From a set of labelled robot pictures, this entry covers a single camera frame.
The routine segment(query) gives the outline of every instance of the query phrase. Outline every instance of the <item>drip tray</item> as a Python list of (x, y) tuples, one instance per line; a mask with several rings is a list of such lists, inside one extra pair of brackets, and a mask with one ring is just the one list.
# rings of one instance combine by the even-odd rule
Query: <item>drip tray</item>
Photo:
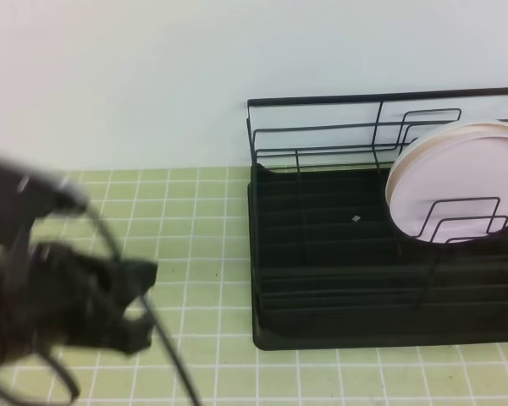
[(259, 348), (508, 341), (508, 228), (459, 244), (408, 238), (384, 201), (388, 173), (253, 167)]

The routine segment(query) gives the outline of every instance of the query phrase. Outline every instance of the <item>white wall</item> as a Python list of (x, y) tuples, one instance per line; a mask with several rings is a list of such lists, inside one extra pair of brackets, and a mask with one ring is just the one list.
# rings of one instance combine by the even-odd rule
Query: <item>white wall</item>
[(508, 0), (0, 0), (0, 151), (249, 163), (246, 99), (508, 85)]

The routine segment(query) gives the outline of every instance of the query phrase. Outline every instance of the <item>green grid mat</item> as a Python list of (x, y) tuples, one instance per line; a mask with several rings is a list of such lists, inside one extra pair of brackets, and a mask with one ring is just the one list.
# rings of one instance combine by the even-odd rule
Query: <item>green grid mat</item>
[[(429, 348), (257, 350), (251, 340), (248, 167), (67, 173), (83, 184), (127, 255), (158, 261), (152, 302), (206, 405), (506, 406), (508, 343)], [(105, 254), (86, 219), (46, 220), (39, 239)], [(135, 306), (132, 314), (140, 310)], [(156, 342), (132, 358), (63, 350), (79, 405), (186, 406)], [(34, 359), (0, 371), (48, 401), (65, 391)]]

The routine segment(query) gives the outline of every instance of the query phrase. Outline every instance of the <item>pink plate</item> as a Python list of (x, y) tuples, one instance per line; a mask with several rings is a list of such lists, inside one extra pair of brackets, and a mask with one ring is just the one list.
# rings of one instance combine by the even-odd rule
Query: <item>pink plate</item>
[[(458, 220), (493, 215), (497, 197), (496, 214), (508, 216), (508, 125), (470, 125), (473, 129), (463, 131), (461, 126), (459, 134), (442, 137), (430, 147), (416, 147), (417, 155), (400, 171), (388, 199), (402, 232), (445, 243), (482, 237), (503, 227), (502, 218)], [(438, 203), (425, 223), (436, 200), (467, 198), (478, 200)], [(445, 218), (455, 220), (441, 222)]]

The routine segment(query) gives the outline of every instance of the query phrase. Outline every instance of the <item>black tray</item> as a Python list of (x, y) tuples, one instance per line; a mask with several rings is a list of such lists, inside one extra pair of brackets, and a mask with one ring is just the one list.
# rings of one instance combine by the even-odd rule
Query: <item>black tray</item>
[[(459, 97), (508, 96), (508, 89), (460, 92)], [(447, 121), (407, 122), (408, 113), (401, 122), (383, 123), (379, 121), (383, 104), (451, 99), (455, 94), (249, 101), (249, 110), (258, 106), (355, 103), (366, 98), (380, 104), (377, 121), (353, 124), (353, 128), (373, 128), (370, 143), (324, 148), (256, 149), (256, 130), (252, 131), (249, 114), (253, 337), (259, 348), (508, 341), (508, 227), (459, 244), (424, 243), (395, 227), (385, 203), (389, 169), (379, 159), (380, 151), (399, 152), (407, 145), (406, 135), (413, 126)], [(400, 128), (395, 142), (377, 144), (377, 129), (384, 125)], [(373, 161), (360, 167), (357, 162), (353, 168), (301, 164), (302, 155), (364, 154), (368, 148)], [(266, 168), (259, 163), (264, 152), (269, 152), (270, 159), (291, 154), (295, 166)], [(456, 197), (477, 199), (496, 196)], [(489, 216), (505, 217), (496, 208)]]

